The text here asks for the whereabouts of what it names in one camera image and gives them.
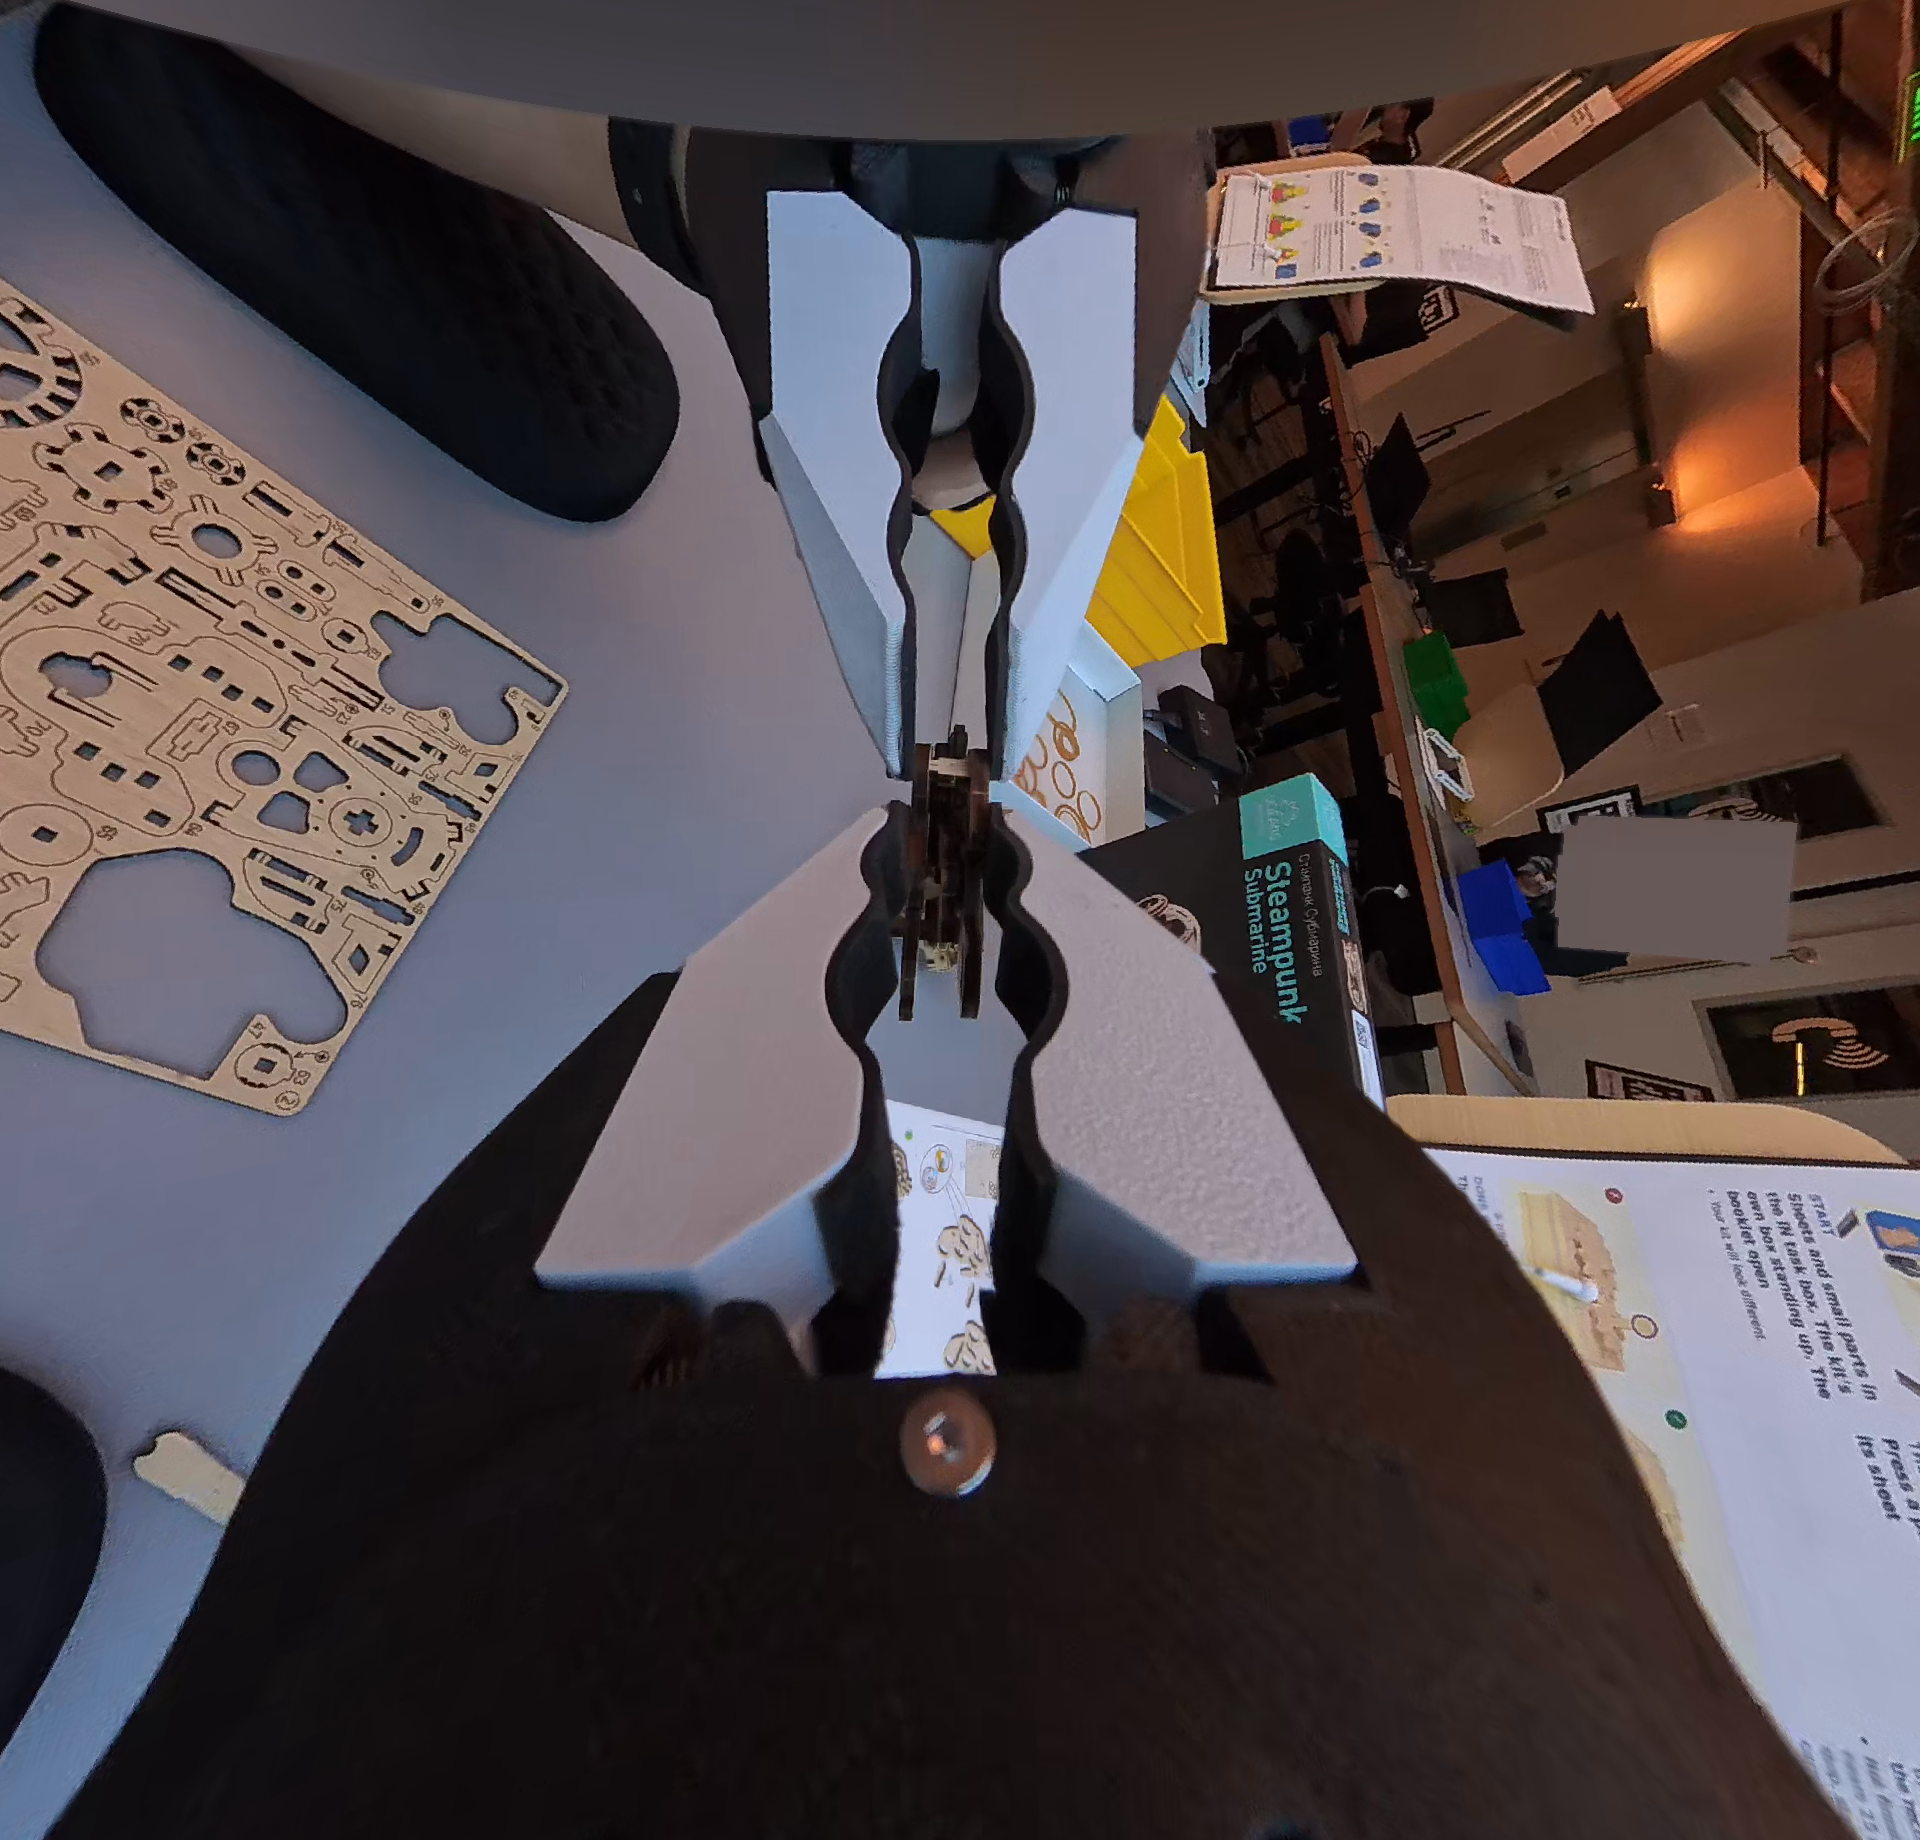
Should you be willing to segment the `wooden gear assembly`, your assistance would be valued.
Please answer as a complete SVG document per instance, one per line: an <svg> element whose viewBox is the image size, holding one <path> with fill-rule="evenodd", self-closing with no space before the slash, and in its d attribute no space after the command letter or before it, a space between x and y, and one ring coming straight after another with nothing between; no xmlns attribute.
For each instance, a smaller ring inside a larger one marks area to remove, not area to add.
<svg viewBox="0 0 1920 1840"><path fill-rule="evenodd" d="M915 1019L924 971L953 974L960 1015L976 1019L985 959L985 874L993 841L990 759L965 724L915 748L904 839L907 897L897 916L899 1021Z"/></svg>

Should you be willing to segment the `grey desk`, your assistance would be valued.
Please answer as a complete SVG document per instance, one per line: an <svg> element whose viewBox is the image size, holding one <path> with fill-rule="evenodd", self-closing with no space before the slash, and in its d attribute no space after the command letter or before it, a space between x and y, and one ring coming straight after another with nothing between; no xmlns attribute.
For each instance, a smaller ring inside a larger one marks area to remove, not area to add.
<svg viewBox="0 0 1920 1840"><path fill-rule="evenodd" d="M673 359L681 425L616 523L492 500L148 236L46 121L34 27L4 25L6 277L568 682L306 1114L4 1041L4 1363L98 1445L110 1541L202 1563L217 1530L132 1455L183 1430L248 1473L400 1224L884 785L699 301L580 235Z"/></svg>

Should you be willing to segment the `laser-cut wooden parts sheet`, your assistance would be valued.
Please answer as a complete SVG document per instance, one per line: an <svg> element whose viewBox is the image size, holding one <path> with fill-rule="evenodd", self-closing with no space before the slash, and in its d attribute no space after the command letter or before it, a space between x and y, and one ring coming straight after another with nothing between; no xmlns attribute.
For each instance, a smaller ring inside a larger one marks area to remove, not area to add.
<svg viewBox="0 0 1920 1840"><path fill-rule="evenodd" d="M4 284L4 1034L301 1113L566 680ZM190 854L344 1012L250 1012L205 1074L86 1038L44 938L98 867Z"/></svg>

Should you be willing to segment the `long wooden table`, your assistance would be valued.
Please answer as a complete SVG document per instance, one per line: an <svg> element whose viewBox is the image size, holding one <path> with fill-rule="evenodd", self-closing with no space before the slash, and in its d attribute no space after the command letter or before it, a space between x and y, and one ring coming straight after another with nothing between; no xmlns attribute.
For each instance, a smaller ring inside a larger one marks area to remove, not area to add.
<svg viewBox="0 0 1920 1840"><path fill-rule="evenodd" d="M1318 353L1364 567L1364 588L1356 605L1379 688L1375 735L1405 820L1417 893L1437 974L1437 992L1423 997L1419 1006L1423 1019L1436 1027L1443 1082L1449 1092L1498 1088L1530 1097L1539 1092L1539 1085L1526 1066L1526 1053L1512 1048L1512 1039L1521 1038L1520 1002L1488 974L1458 903L1458 877L1477 866L1475 846L1425 770L1423 722L1404 668L1404 646L1419 634L1417 605L1391 568L1374 518L1356 444L1356 414L1335 339L1324 334Z"/></svg>

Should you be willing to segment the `black cushioned pad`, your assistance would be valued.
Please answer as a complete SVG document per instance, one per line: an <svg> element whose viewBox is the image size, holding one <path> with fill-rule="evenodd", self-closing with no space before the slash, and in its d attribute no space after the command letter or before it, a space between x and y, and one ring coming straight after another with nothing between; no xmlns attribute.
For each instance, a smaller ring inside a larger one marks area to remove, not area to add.
<svg viewBox="0 0 1920 1840"><path fill-rule="evenodd" d="M104 1467L86 1427L1 1374L1 1745L73 1630L104 1541Z"/></svg>
<svg viewBox="0 0 1920 1840"><path fill-rule="evenodd" d="M59 3L33 72L140 221L483 483L574 523L643 497L678 434L675 372L549 215L178 30Z"/></svg>

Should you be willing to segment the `person's left forearm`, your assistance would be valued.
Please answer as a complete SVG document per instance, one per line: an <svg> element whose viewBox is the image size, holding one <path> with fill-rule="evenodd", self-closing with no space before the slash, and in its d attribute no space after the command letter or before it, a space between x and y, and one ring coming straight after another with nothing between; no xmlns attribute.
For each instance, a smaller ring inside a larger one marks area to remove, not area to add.
<svg viewBox="0 0 1920 1840"><path fill-rule="evenodd" d="M616 242L701 291L684 220L685 127L524 106L283 55L239 59L335 118Z"/></svg>

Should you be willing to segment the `green plastic bin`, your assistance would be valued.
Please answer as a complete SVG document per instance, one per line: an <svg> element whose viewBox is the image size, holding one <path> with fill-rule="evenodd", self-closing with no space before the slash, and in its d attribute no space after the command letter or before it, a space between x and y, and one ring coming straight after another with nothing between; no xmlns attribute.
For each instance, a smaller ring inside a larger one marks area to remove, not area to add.
<svg viewBox="0 0 1920 1840"><path fill-rule="evenodd" d="M1401 659L1423 727L1452 743L1470 720L1470 686L1449 637L1431 630L1404 643Z"/></svg>

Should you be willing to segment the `black puzzle kit box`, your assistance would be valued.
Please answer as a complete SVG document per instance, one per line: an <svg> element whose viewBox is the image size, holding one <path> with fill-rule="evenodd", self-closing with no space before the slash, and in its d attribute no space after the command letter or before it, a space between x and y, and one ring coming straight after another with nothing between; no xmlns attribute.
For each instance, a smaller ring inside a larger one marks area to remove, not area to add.
<svg viewBox="0 0 1920 1840"><path fill-rule="evenodd" d="M1312 774L1085 859L1303 1038L1321 1068L1385 1105L1346 833Z"/></svg>

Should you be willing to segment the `white instruction booklet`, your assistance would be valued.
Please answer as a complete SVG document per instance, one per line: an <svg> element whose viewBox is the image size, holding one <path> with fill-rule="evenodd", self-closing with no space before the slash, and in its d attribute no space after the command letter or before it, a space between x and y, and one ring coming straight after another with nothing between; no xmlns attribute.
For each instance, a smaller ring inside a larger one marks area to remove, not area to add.
<svg viewBox="0 0 1920 1840"><path fill-rule="evenodd" d="M1002 1130L889 1102L899 1257L876 1378L995 1374L984 1296Z"/></svg>

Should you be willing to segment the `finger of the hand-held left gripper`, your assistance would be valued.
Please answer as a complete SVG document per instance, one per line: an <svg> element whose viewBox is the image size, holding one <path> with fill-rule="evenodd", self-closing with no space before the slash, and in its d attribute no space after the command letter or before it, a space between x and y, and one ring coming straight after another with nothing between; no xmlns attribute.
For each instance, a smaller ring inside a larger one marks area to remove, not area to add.
<svg viewBox="0 0 1920 1840"><path fill-rule="evenodd" d="M1015 245L972 242L967 277L972 495L993 493L987 637L996 775L1013 775L1080 632L1138 468L1138 223L1065 211Z"/></svg>
<svg viewBox="0 0 1920 1840"><path fill-rule="evenodd" d="M772 410L759 438L846 683L899 779L915 724L908 474L881 398L889 350L918 356L915 246L834 191L764 198Z"/></svg>

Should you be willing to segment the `small black box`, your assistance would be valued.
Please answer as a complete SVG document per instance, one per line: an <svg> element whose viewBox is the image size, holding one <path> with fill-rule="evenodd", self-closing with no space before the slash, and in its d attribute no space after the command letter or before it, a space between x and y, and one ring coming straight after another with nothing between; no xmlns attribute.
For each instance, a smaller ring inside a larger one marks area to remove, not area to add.
<svg viewBox="0 0 1920 1840"><path fill-rule="evenodd" d="M1200 814L1243 788L1244 761L1230 711L1184 682L1164 686L1141 737L1150 826Z"/></svg>

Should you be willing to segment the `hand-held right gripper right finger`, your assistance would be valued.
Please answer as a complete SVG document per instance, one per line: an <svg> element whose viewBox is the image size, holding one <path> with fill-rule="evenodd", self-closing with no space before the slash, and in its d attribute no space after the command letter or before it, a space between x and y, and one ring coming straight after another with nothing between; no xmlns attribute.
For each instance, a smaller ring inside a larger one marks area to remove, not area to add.
<svg viewBox="0 0 1920 1840"><path fill-rule="evenodd" d="M999 1374L1068 1374L1138 1300L1343 1283L1356 1254L1194 952L996 809L995 991L1020 1028L984 1308Z"/></svg>

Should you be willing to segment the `stack of yellow plastic bins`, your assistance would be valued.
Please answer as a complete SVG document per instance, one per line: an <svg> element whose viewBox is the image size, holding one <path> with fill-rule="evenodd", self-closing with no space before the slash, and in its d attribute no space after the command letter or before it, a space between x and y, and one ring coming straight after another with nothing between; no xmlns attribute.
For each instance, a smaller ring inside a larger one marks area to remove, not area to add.
<svg viewBox="0 0 1920 1840"><path fill-rule="evenodd" d="M1226 638L1209 469L1182 425L1168 396L1146 435L1120 432L1116 446L1090 427L1035 422L1000 497L911 518L907 553L924 582L965 590L968 567L999 560L1006 695L1038 698L1083 624L1126 667Z"/></svg>

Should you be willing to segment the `white cardboard box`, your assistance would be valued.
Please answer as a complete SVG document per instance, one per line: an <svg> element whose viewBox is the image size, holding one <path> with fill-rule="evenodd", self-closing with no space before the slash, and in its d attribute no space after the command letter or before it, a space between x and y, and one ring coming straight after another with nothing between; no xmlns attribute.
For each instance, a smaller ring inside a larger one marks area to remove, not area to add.
<svg viewBox="0 0 1920 1840"><path fill-rule="evenodd" d="M1108 787L1102 841L1098 845L1130 839L1146 826L1141 757L1145 708L1140 678L1093 627L1083 624L1068 655L1058 691L1065 686L1072 688L1074 695L1085 695L1088 698L1098 697L1104 704ZM1083 845L1074 833L1049 818L1035 799L1025 796L1015 785L1015 774L1005 785L996 787L996 797L1002 797L1013 810L1025 812L1074 848L1090 846Z"/></svg>

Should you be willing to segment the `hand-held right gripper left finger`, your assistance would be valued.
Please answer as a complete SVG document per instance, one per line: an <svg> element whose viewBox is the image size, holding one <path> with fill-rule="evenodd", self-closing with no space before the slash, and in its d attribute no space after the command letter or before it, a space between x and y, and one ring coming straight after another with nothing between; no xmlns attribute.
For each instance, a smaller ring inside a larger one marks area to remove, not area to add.
<svg viewBox="0 0 1920 1840"><path fill-rule="evenodd" d="M899 989L908 809L859 816L694 952L536 1259L541 1286L759 1300L874 1374L899 1257L868 1048Z"/></svg>

